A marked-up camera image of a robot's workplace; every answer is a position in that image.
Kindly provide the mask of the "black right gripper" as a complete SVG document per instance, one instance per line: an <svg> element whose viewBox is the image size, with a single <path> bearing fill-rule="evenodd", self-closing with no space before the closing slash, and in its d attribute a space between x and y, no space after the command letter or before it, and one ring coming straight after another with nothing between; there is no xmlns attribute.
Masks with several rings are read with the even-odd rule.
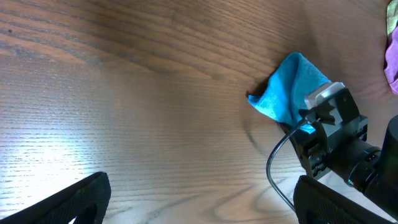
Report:
<svg viewBox="0 0 398 224"><path fill-rule="evenodd" d="M290 137L295 153L306 174L320 179L330 169L331 154L355 139L367 140L368 118L360 114L350 91L344 88L317 107L300 110L299 116L314 115L312 133L299 128Z"/></svg>

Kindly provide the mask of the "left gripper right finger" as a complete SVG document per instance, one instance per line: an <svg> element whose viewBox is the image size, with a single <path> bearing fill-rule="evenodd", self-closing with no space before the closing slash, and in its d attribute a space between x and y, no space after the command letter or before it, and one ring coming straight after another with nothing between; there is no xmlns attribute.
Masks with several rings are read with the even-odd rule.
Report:
<svg viewBox="0 0 398 224"><path fill-rule="evenodd" d="M379 175L348 181L365 197L395 216L395 185ZM300 176L294 191L294 207L300 223L383 224L379 215L342 196L306 175Z"/></svg>

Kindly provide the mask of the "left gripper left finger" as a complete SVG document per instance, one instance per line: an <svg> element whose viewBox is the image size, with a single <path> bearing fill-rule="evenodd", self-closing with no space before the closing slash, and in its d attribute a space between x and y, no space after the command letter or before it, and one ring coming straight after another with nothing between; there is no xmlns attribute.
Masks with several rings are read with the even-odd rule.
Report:
<svg viewBox="0 0 398 224"><path fill-rule="evenodd" d="M1 220L1 224L102 224L111 197L105 172L96 172Z"/></svg>

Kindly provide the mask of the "blue microfiber cloth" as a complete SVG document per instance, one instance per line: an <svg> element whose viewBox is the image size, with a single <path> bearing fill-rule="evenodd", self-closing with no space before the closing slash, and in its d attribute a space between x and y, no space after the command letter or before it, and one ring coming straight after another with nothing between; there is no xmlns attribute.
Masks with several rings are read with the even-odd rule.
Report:
<svg viewBox="0 0 398 224"><path fill-rule="evenodd" d="M260 113L292 127L302 119L305 97L330 80L300 52L289 54L268 80L261 96L248 96L248 102Z"/></svg>

